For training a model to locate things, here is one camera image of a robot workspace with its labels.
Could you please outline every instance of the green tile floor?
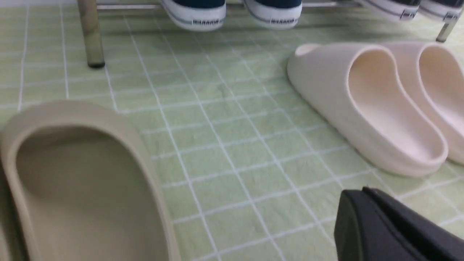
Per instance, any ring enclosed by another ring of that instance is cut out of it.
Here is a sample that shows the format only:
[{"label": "green tile floor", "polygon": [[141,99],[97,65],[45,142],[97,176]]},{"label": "green tile floor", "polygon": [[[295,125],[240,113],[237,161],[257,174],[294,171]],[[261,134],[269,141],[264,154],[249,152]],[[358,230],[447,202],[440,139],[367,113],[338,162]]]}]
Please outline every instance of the green tile floor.
[{"label": "green tile floor", "polygon": [[[102,14],[107,67],[87,68],[74,6],[0,9],[0,120],[53,99],[101,104],[142,132],[161,178],[183,260],[335,260],[342,189],[385,190],[464,237],[464,168],[425,179],[367,163],[289,85],[302,43],[434,40],[442,24],[317,10],[268,31],[244,12],[212,33],[162,13]],[[463,27],[447,45],[464,57]]]}]

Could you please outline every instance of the beige slide sandal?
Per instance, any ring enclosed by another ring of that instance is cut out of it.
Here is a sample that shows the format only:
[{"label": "beige slide sandal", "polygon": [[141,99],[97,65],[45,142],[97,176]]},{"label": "beige slide sandal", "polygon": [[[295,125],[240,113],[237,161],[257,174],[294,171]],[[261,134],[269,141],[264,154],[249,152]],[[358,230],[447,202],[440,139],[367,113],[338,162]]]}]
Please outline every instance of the beige slide sandal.
[{"label": "beige slide sandal", "polygon": [[1,158],[31,261],[179,261],[150,155],[124,117],[57,101],[14,116]]},{"label": "beige slide sandal", "polygon": [[290,82],[365,158],[405,176],[435,172],[446,160],[443,134],[408,97],[383,46],[299,46]]},{"label": "beige slide sandal", "polygon": [[25,261],[10,189],[0,168],[0,261]]},{"label": "beige slide sandal", "polygon": [[407,94],[444,134],[448,157],[464,164],[464,74],[454,54],[433,42],[384,46],[396,58]]}]

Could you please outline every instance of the white rubber sole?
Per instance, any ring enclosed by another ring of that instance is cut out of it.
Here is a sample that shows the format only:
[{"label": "white rubber sole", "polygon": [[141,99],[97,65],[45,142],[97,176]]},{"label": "white rubber sole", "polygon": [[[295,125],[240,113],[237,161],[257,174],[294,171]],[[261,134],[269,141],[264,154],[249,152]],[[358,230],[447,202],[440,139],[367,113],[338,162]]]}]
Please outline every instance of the white rubber sole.
[{"label": "white rubber sole", "polygon": [[217,8],[188,8],[173,0],[161,0],[171,20],[180,28],[196,32],[219,29],[226,18],[226,4]]},{"label": "white rubber sole", "polygon": [[293,8],[273,8],[255,0],[243,0],[246,9],[260,26],[269,29],[291,29],[298,23],[303,5]]},{"label": "white rubber sole", "polygon": [[419,6],[408,6],[388,0],[355,0],[371,12],[390,21],[411,21]]},{"label": "white rubber sole", "polygon": [[461,16],[461,7],[448,7],[432,0],[422,0],[419,6],[419,13],[438,21],[452,22]]}]

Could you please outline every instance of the navy sneaker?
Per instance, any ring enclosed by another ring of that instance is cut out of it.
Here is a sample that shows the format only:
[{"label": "navy sneaker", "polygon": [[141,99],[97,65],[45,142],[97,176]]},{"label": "navy sneaker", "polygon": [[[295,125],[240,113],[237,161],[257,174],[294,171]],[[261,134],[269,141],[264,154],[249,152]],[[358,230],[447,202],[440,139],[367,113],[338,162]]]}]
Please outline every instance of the navy sneaker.
[{"label": "navy sneaker", "polygon": [[255,21],[270,29],[290,29],[298,23],[301,0],[244,0]]},{"label": "navy sneaker", "polygon": [[355,0],[371,12],[390,21],[411,21],[421,0]]},{"label": "navy sneaker", "polygon": [[419,13],[428,18],[449,23],[461,16],[464,0],[422,0]]},{"label": "navy sneaker", "polygon": [[226,0],[161,0],[171,20],[190,31],[212,31],[224,24]]}]

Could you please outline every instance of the shoe rack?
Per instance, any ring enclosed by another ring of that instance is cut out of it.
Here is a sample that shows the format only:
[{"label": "shoe rack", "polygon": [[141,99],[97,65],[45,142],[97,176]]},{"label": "shoe rack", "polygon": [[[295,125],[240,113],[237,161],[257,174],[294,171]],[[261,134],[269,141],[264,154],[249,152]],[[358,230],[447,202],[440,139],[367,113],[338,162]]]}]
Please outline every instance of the shoe rack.
[{"label": "shoe rack", "polygon": [[[100,25],[98,23],[99,12],[121,10],[156,10],[163,8],[160,4],[97,4],[97,0],[77,0],[77,4],[79,6],[82,31],[84,33],[87,64],[90,68],[102,68],[105,66],[102,37],[100,34]],[[305,2],[303,0],[303,10],[307,10],[308,8],[321,7],[360,7],[360,5],[349,0],[324,2]],[[242,3],[227,3],[227,9],[245,9],[245,6]],[[438,34],[436,41],[444,43],[456,23],[457,20],[446,23]]]}]

